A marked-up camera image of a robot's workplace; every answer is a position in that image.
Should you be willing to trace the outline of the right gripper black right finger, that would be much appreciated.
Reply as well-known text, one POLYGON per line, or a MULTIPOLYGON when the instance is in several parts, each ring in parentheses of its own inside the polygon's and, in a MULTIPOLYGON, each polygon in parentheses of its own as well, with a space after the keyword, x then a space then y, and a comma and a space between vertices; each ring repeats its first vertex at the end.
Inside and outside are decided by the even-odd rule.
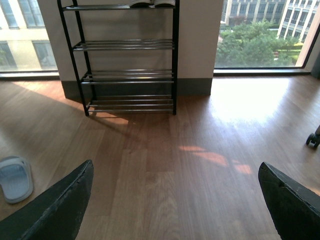
POLYGON ((275 229, 282 240, 320 238, 320 196, 263 162, 258 181, 275 229))

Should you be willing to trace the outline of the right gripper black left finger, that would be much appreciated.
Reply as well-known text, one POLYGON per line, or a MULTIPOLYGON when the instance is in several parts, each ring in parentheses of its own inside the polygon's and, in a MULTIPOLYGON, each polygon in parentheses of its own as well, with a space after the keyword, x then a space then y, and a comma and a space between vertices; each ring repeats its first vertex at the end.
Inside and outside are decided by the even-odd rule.
POLYGON ((94 165, 86 160, 27 205, 0 222, 2 240, 74 240, 92 190, 94 165))

